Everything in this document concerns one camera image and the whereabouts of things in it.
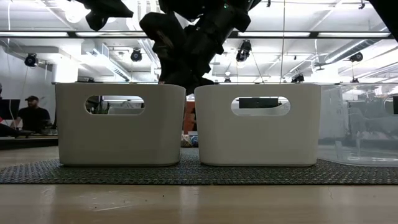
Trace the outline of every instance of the white plastic bin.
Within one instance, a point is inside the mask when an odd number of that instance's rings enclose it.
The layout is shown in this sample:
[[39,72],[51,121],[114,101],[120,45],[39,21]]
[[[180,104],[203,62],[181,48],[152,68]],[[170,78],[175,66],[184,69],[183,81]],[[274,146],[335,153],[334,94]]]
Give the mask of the white plastic bin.
[[318,156],[344,164],[398,166],[396,84],[324,86]]
[[[317,161],[321,86],[213,85],[195,90],[200,160],[214,166],[310,166]],[[283,96],[286,108],[232,109],[239,97]]]
[[[166,166],[180,159],[185,89],[173,85],[56,85],[60,162],[68,166]],[[90,96],[139,96],[141,114],[90,114]]]

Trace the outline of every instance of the clear plastic bin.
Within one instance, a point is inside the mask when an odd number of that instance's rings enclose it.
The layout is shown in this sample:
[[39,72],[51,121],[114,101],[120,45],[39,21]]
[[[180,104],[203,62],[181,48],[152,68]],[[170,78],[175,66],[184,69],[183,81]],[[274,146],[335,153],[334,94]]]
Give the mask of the clear plastic bin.
[[398,96],[398,84],[323,86],[318,157],[344,164],[398,166],[393,96]]

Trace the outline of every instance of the gray carpet mat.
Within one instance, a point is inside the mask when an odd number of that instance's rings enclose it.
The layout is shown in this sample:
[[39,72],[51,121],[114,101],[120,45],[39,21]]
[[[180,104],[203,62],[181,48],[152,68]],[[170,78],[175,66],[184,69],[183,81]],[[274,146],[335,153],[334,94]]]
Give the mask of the gray carpet mat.
[[213,167],[200,164],[198,149],[182,149],[170,167],[62,167],[51,160],[5,168],[0,184],[387,185],[398,184],[398,167],[323,160],[311,167]]

